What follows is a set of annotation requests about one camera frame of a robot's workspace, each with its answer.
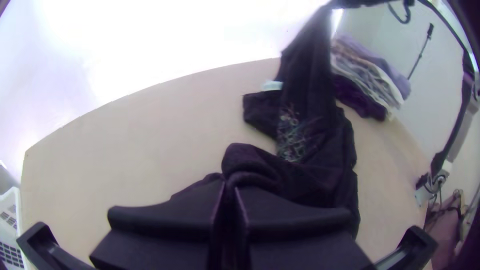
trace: white wall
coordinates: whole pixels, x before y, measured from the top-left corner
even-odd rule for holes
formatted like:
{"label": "white wall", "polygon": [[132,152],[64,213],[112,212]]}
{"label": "white wall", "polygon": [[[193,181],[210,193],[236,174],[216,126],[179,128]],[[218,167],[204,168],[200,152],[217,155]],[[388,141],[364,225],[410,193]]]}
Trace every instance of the white wall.
{"label": "white wall", "polygon": [[[403,17],[401,3],[393,6]],[[432,40],[410,79],[412,93],[397,114],[431,160],[447,142],[462,103],[463,51],[430,9],[416,4],[411,11],[411,22],[403,25],[386,5],[345,10],[337,32],[353,36],[407,77],[423,46],[429,23],[434,24]],[[467,203],[473,198],[480,184],[479,138],[480,116],[476,115],[442,189],[443,199],[455,189],[464,190]]]}
{"label": "white wall", "polygon": [[273,58],[327,0],[10,0],[0,17],[0,160],[154,84]]}

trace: black cable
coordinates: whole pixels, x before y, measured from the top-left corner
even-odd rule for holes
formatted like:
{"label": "black cable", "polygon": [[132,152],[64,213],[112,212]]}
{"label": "black cable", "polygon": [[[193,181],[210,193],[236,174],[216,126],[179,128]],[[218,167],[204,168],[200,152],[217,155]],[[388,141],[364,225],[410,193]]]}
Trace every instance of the black cable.
{"label": "black cable", "polygon": [[424,55],[424,50],[425,50],[425,47],[427,47],[427,42],[429,42],[429,40],[432,39],[433,31],[434,31],[434,25],[430,23],[430,26],[428,27],[428,31],[426,32],[425,43],[423,44],[423,47],[421,48],[420,54],[418,55],[418,57],[415,61],[415,64],[413,65],[413,68],[411,69],[410,74],[408,75],[409,80],[412,77],[412,74],[414,73],[415,69],[417,68],[417,65],[419,64],[420,59]]}
{"label": "black cable", "polygon": [[391,14],[401,23],[401,24],[408,24],[410,22],[410,19],[412,18],[412,13],[410,12],[410,8],[407,5],[407,3],[403,3],[403,8],[405,9],[405,20],[402,20],[397,12],[395,11],[394,7],[388,2],[386,3],[388,5],[388,10],[390,10]]}

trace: purple towel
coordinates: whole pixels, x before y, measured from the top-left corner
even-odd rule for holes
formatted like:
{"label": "purple towel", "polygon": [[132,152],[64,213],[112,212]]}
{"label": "purple towel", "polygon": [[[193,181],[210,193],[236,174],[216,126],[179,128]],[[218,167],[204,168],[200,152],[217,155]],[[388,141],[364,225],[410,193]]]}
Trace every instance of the purple towel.
{"label": "purple towel", "polygon": [[369,51],[367,48],[365,48],[363,45],[361,45],[358,41],[356,41],[349,35],[341,34],[336,36],[335,39],[339,43],[355,51],[358,57],[365,59],[375,64],[377,67],[381,68],[396,85],[396,87],[401,93],[403,100],[407,100],[410,92],[412,91],[410,88],[410,82],[398,70],[396,70],[392,65],[390,65],[385,59]]}
{"label": "purple towel", "polygon": [[364,94],[353,81],[341,75],[334,75],[333,85],[336,98],[354,109],[360,117],[371,117],[381,122],[385,120],[387,109]]}

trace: electrical cord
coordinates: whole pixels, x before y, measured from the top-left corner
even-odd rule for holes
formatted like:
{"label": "electrical cord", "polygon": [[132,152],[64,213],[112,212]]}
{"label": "electrical cord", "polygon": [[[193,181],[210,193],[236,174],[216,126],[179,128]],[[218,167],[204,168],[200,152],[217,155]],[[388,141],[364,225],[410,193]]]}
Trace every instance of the electrical cord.
{"label": "electrical cord", "polygon": [[406,25],[410,22],[410,19],[412,18],[412,13],[410,12],[410,8],[407,5],[406,2],[403,3],[403,8],[405,9],[405,20],[402,20],[397,12],[395,11],[394,7],[388,2],[386,3],[388,5],[388,10],[390,10],[391,14],[403,25]]}

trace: beige floor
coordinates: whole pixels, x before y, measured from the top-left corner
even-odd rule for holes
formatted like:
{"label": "beige floor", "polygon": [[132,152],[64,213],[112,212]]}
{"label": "beige floor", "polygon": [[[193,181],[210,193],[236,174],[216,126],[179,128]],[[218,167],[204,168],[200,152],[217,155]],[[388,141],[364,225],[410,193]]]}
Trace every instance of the beige floor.
{"label": "beige floor", "polygon": [[[273,77],[278,59],[211,69],[154,85],[91,111],[25,154],[23,229],[47,223],[59,244],[89,262],[109,231],[107,210],[169,199],[220,171],[226,147],[274,142],[243,122],[242,95]],[[358,162],[361,224],[356,241],[376,261],[406,229],[423,225],[413,183],[428,162],[398,120],[379,123],[346,108]]]}

